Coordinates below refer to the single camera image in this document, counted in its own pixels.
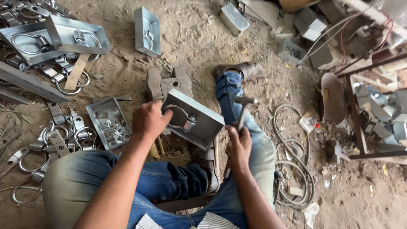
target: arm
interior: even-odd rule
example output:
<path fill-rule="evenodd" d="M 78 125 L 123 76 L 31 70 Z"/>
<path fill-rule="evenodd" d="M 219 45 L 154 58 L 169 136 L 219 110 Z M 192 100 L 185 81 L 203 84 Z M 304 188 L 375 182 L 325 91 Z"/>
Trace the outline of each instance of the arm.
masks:
<path fill-rule="evenodd" d="M 143 104 L 133 114 L 133 136 L 126 151 L 79 217 L 74 229 L 125 229 L 147 154 L 173 115 L 161 115 L 162 101 Z"/>
<path fill-rule="evenodd" d="M 244 126 L 242 136 L 239 137 L 235 127 L 227 126 L 226 129 L 230 136 L 228 143 L 230 168 L 236 179 L 249 228 L 286 229 L 250 173 L 249 157 L 252 150 L 252 139 L 249 130 Z"/>

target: dust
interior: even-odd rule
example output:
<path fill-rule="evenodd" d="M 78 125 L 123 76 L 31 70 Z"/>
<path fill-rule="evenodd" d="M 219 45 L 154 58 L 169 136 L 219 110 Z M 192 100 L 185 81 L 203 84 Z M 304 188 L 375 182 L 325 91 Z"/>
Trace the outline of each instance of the dust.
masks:
<path fill-rule="evenodd" d="M 102 25 L 113 47 L 107 55 L 102 55 L 98 61 L 87 65 L 89 75 L 102 74 L 103 77 L 92 78 L 89 86 L 82 88 L 78 95 L 70 96 L 71 102 L 61 104 L 64 114 L 68 114 L 69 106 L 74 107 L 84 117 L 87 126 L 92 126 L 92 123 L 85 106 L 91 104 L 92 99 L 123 94 L 131 94 L 133 97 L 132 101 L 119 102 L 125 118 L 131 122 L 132 112 L 147 102 L 145 78 L 150 68 L 160 68 L 162 78 L 168 78 L 173 67 L 184 67 L 192 82 L 194 99 L 220 114 L 212 69 L 217 64 L 237 64 L 247 59 L 260 62 L 265 67 L 262 77 L 244 83 L 243 89 L 247 96 L 259 99 L 259 105 L 251 107 L 250 112 L 275 144 L 278 140 L 273 132 L 271 116 L 279 104 L 293 104 L 302 113 L 309 106 L 317 107 L 315 85 L 322 75 L 312 70 L 309 62 L 306 63 L 309 68 L 302 70 L 287 67 L 290 63 L 276 55 L 278 43 L 270 37 L 270 28 L 263 24 L 250 21 L 251 25 L 243 34 L 233 36 L 217 17 L 223 5 L 221 0 L 60 0 L 59 3 L 70 8 L 80 20 Z M 135 50 L 133 12 L 141 6 L 160 19 L 161 51 L 168 58 L 150 58 Z M 241 52 L 246 48 L 248 51 L 243 55 Z M 50 82 L 37 70 L 30 70 L 30 73 Z M 16 123 L 24 129 L 24 133 L 5 151 L 6 158 L 32 143 L 42 130 L 40 126 L 46 125 L 51 118 L 48 110 L 41 110 L 47 108 L 42 98 L 26 91 L 21 92 L 35 101 L 35 104 L 5 106 L 16 112 L 26 112 L 25 117 L 32 124 L 22 119 L 20 113 L 0 112 L 1 128 L 11 119 L 11 125 Z M 301 141 L 306 137 L 298 121 L 298 116 L 289 110 L 279 112 L 276 124 L 284 139 L 295 138 Z M 314 201 L 322 204 L 314 228 L 360 228 L 360 225 L 363 228 L 404 228 L 407 224 L 403 214 L 407 204 L 407 187 L 402 175 L 403 169 L 394 164 L 386 164 L 388 176 L 385 176 L 381 162 L 351 161 L 336 166 L 328 165 L 323 140 L 340 140 L 347 153 L 353 151 L 354 145 L 350 140 L 351 133 L 346 129 L 322 123 L 321 130 L 322 133 L 309 136 L 309 167 L 316 182 Z M 222 132 L 219 139 L 219 167 L 222 174 L 227 160 L 227 134 Z M 163 140 L 165 151 L 182 150 L 182 145 L 177 145 L 176 139 Z M 279 150 L 278 155 L 282 159 L 285 157 L 282 150 Z M 40 161 L 39 157 L 41 155 L 33 155 L 32 160 Z M 172 159 L 166 157 L 168 156 L 161 160 L 169 160 L 177 165 L 185 165 L 190 160 L 188 155 Z M 321 175 L 323 167 L 328 170 L 325 176 Z M 15 186 L 25 176 L 15 167 L 0 180 L 0 189 Z M 290 185 L 300 187 L 297 178 L 298 175 L 293 173 Z M 325 180 L 331 182 L 329 188 L 325 188 Z M 373 186 L 373 197 L 370 185 Z M 11 201 L 10 194 L 11 191 L 0 192 L 0 228 L 52 228 L 41 196 L 34 202 L 17 205 Z M 34 190 L 18 193 L 24 199 L 33 195 Z M 301 212 L 294 215 L 296 211 L 284 206 L 276 206 L 276 211 L 278 215 L 286 216 L 287 219 L 284 218 L 283 221 L 288 228 L 303 227 Z"/>

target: person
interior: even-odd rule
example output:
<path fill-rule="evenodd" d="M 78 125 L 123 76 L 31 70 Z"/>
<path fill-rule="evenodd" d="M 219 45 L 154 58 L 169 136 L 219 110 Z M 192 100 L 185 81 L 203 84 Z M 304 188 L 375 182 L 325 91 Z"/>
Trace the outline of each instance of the person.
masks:
<path fill-rule="evenodd" d="M 168 162 L 145 163 L 151 145 L 172 117 L 171 110 L 161 114 L 162 101 L 157 100 L 134 113 L 133 136 L 120 158 L 108 152 L 74 152 L 50 166 L 43 199 L 55 228 L 286 228 L 273 210 L 273 142 L 250 115 L 240 136 L 233 126 L 242 109 L 234 103 L 243 94 L 241 80 L 262 71 L 260 64 L 252 62 L 214 69 L 216 97 L 230 136 L 227 151 L 232 173 L 204 208 L 182 216 L 151 202 L 188 199 L 219 185 L 212 149 L 194 149 L 186 168 Z"/>

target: hand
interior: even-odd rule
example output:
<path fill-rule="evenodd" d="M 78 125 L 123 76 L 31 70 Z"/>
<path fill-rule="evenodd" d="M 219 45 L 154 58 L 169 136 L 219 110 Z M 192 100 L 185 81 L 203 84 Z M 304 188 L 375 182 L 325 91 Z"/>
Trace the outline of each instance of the hand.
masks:
<path fill-rule="evenodd" d="M 241 136 L 234 126 L 226 126 L 230 141 L 228 143 L 227 154 L 230 159 L 230 169 L 234 174 L 239 174 L 249 170 L 249 157 L 252 150 L 252 138 L 247 127 L 243 126 Z"/>
<path fill-rule="evenodd" d="M 161 114 L 162 101 L 160 99 L 145 103 L 133 113 L 133 136 L 138 139 L 151 140 L 161 134 L 173 117 L 173 111 L 168 109 Z"/>

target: hammer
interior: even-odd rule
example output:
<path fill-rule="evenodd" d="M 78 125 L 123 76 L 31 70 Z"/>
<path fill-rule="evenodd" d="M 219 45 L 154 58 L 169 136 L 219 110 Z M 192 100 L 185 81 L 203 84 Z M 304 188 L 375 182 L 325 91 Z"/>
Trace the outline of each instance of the hammer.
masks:
<path fill-rule="evenodd" d="M 237 133 L 240 135 L 240 132 L 242 131 L 243 124 L 245 122 L 245 118 L 248 114 L 250 114 L 249 110 L 247 109 L 247 106 L 249 104 L 257 104 L 258 99 L 257 98 L 250 98 L 250 97 L 235 97 L 234 99 L 235 103 L 240 103 L 242 104 L 242 111 L 240 112 L 240 117 L 239 117 L 239 122 L 237 123 Z M 226 163 L 226 168 L 225 172 L 223 173 L 224 178 L 228 178 L 230 175 L 230 167 L 229 167 L 229 159 L 228 162 Z"/>

